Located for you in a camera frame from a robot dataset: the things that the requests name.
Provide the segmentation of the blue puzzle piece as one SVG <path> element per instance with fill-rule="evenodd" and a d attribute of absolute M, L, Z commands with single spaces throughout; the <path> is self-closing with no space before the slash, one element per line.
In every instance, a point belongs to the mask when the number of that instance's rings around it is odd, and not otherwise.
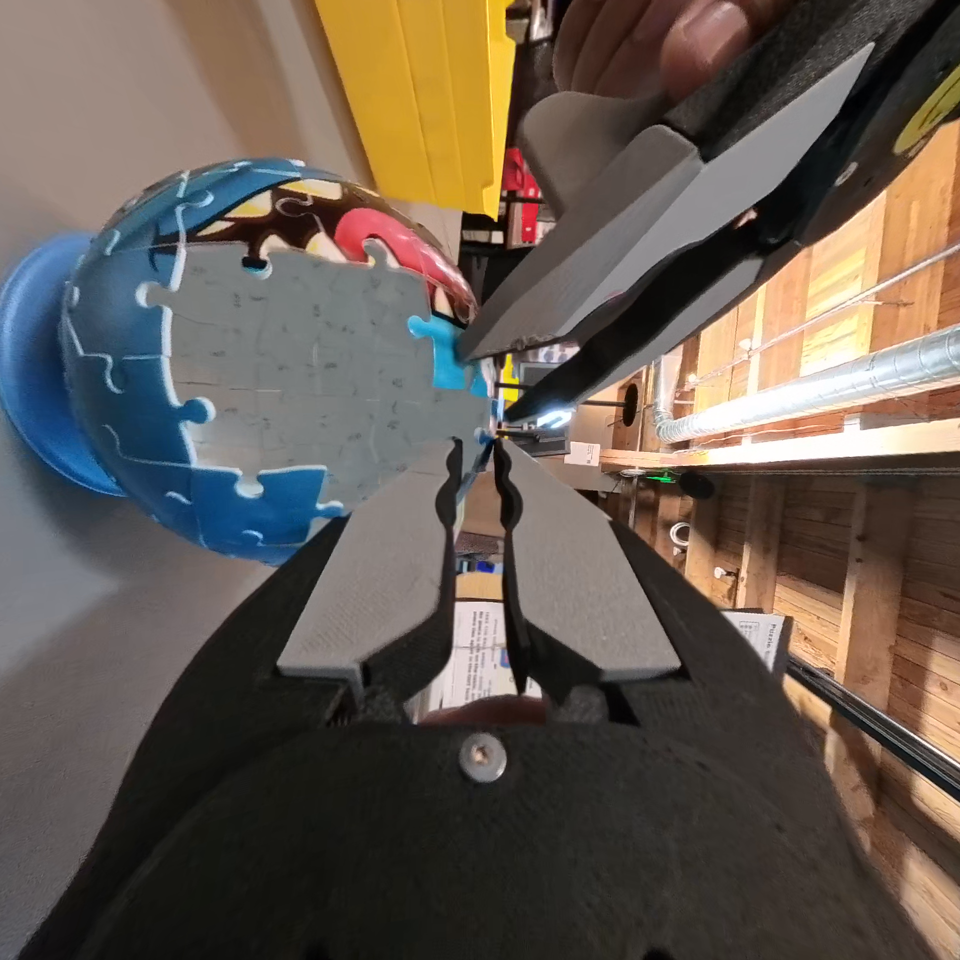
<path fill-rule="evenodd" d="M 474 381 L 473 367 L 461 363 L 456 354 L 463 330 L 448 318 L 431 315 L 429 318 L 412 316 L 407 329 L 416 340 L 428 339 L 433 353 L 431 385 L 438 390 L 467 392 Z"/>

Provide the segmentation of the yellow plastic bin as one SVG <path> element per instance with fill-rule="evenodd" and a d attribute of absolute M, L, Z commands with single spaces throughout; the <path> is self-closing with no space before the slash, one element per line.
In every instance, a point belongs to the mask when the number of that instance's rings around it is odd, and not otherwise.
<path fill-rule="evenodd" d="M 495 218 L 517 46 L 508 1 L 316 1 L 385 197 Z"/>

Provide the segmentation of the blue ball stand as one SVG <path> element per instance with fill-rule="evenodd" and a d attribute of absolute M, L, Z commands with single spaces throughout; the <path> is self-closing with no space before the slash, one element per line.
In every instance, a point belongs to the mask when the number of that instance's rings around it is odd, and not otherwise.
<path fill-rule="evenodd" d="M 6 274 L 1 288 L 1 400 L 23 444 L 58 476 L 93 494 L 125 498 L 78 425 L 59 333 L 66 284 L 90 232 L 45 240 Z"/>

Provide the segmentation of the person's left hand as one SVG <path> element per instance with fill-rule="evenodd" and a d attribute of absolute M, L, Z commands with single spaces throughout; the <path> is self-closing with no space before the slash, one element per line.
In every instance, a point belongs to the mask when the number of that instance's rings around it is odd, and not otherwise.
<path fill-rule="evenodd" d="M 751 49 L 792 1 L 573 1 L 558 27 L 560 91 L 677 103 Z"/>

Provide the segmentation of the red storage bin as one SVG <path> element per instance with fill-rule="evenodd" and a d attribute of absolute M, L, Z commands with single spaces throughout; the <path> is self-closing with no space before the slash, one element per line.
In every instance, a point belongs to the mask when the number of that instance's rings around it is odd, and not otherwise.
<path fill-rule="evenodd" d="M 508 250 L 536 246 L 543 194 L 518 147 L 505 152 L 501 176 L 501 207 L 506 217 L 504 231 Z"/>

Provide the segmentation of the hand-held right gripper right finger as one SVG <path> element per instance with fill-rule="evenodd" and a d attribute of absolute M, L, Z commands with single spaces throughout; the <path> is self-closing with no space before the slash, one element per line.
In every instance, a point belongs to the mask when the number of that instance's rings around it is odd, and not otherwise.
<path fill-rule="evenodd" d="M 535 683 L 551 707 L 683 690 L 689 671 L 631 562 L 630 544 L 645 544 L 512 441 L 498 440 L 493 462 L 518 690 Z"/>

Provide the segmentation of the blue puzzle ball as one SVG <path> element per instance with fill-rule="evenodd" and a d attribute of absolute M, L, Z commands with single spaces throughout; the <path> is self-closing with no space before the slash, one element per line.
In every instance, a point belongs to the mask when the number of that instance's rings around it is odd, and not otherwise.
<path fill-rule="evenodd" d="M 493 439 L 486 370 L 435 389 L 407 321 L 463 333 L 476 312 L 433 236 L 376 192 L 243 158 L 117 209 L 67 281 L 59 342 L 74 417 L 125 498 L 193 545 L 276 566 L 429 442 L 462 443 L 470 486 Z"/>

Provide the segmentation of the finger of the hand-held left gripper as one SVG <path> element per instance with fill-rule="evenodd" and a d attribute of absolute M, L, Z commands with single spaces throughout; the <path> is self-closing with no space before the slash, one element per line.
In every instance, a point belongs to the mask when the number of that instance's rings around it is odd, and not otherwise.
<path fill-rule="evenodd" d="M 762 265 L 753 238 L 711 238 L 671 258 L 572 359 L 523 391 L 506 422 L 575 406 L 662 358 L 747 292 Z"/>
<path fill-rule="evenodd" d="M 839 114 L 872 54 L 869 43 L 709 162 L 664 125 L 643 130 L 617 161 L 618 189 L 562 214 L 530 255 L 531 270 L 497 294 L 462 335 L 474 361 L 563 338 L 666 258 L 709 238 L 768 196 Z"/>

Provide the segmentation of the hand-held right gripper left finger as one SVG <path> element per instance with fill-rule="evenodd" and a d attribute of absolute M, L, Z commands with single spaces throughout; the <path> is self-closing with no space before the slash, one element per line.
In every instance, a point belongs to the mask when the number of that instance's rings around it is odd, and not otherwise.
<path fill-rule="evenodd" d="M 462 442 L 429 441 L 414 463 L 302 554 L 317 577 L 275 661 L 276 693 L 408 704 L 438 674 L 452 630 L 451 549 Z"/>

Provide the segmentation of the silver duct pipe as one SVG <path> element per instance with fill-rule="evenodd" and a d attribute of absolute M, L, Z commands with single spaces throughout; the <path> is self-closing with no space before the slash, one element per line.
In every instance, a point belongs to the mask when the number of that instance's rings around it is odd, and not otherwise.
<path fill-rule="evenodd" d="M 657 409 L 654 430 L 661 444 L 673 446 L 958 383 L 959 326 L 953 325 L 695 414 L 670 418 Z"/>

